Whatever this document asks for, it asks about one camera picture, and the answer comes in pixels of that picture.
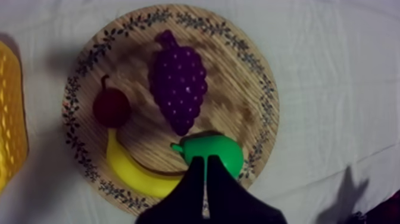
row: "white tablecloth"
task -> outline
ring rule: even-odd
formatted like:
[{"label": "white tablecloth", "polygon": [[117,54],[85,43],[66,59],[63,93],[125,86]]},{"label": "white tablecloth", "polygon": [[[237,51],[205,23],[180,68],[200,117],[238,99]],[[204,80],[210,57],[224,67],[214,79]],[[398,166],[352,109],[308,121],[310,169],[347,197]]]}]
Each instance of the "white tablecloth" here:
[{"label": "white tablecloth", "polygon": [[[21,51],[30,155],[0,197],[0,223],[133,223],[75,169],[61,130],[72,62],[103,26],[168,0],[2,0]],[[289,223],[333,223],[400,188],[400,2],[180,0],[242,28],[280,97],[272,155],[250,192]]]}]

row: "grape bunch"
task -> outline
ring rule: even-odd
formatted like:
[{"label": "grape bunch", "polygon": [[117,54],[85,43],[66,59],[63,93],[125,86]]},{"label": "grape bunch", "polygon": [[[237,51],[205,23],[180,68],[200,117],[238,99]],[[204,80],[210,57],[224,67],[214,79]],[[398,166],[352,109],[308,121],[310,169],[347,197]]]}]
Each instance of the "grape bunch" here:
[{"label": "grape bunch", "polygon": [[191,47],[178,46],[170,30],[158,35],[156,41],[162,51],[157,53],[149,77],[150,91],[172,129],[183,136],[200,114],[207,71],[200,55]]}]

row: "yellow basket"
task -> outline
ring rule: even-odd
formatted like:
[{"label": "yellow basket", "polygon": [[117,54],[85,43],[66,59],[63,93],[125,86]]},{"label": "yellow basket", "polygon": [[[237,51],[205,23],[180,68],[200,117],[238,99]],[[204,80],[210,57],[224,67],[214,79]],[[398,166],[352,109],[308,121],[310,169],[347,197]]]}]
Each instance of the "yellow basket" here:
[{"label": "yellow basket", "polygon": [[24,118],[20,63],[0,41],[0,192],[27,157]]}]

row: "plastic fruit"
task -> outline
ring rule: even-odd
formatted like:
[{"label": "plastic fruit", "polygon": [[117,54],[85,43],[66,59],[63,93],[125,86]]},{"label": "plastic fruit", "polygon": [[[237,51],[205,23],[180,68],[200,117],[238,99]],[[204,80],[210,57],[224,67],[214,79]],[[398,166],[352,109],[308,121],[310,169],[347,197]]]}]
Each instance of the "plastic fruit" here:
[{"label": "plastic fruit", "polygon": [[162,46],[150,78],[150,89],[164,117],[178,135],[185,135],[200,114],[207,91],[201,57],[188,46],[178,46],[171,31],[160,34]]},{"label": "plastic fruit", "polygon": [[101,78],[102,91],[93,103],[93,114],[105,127],[118,128],[128,121],[132,110],[128,98],[121,90],[106,87],[105,80],[108,78],[108,75]]},{"label": "plastic fruit", "polygon": [[220,157],[228,172],[237,178],[243,166],[243,152],[237,142],[224,135],[204,136],[184,141],[183,145],[172,144],[172,149],[183,154],[187,165],[193,157],[203,157],[205,161],[205,174],[207,174],[207,159],[210,155]]},{"label": "plastic fruit", "polygon": [[108,130],[107,162],[126,185],[153,197],[166,197],[182,179],[182,175],[164,176],[146,170],[117,141],[115,129]]}]

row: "wrinkled fabric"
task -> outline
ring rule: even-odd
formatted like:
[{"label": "wrinkled fabric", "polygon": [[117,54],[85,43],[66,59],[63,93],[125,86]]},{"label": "wrinkled fabric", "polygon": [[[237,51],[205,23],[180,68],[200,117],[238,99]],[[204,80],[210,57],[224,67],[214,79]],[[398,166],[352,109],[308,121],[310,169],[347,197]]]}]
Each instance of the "wrinkled fabric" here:
[{"label": "wrinkled fabric", "polygon": [[[5,0],[18,43],[30,154],[0,197],[0,223],[132,223],[81,177],[61,100],[84,44],[115,18],[168,0]],[[280,123],[250,192],[288,223],[336,223],[400,188],[400,2],[180,0],[231,20],[268,59]]]}]

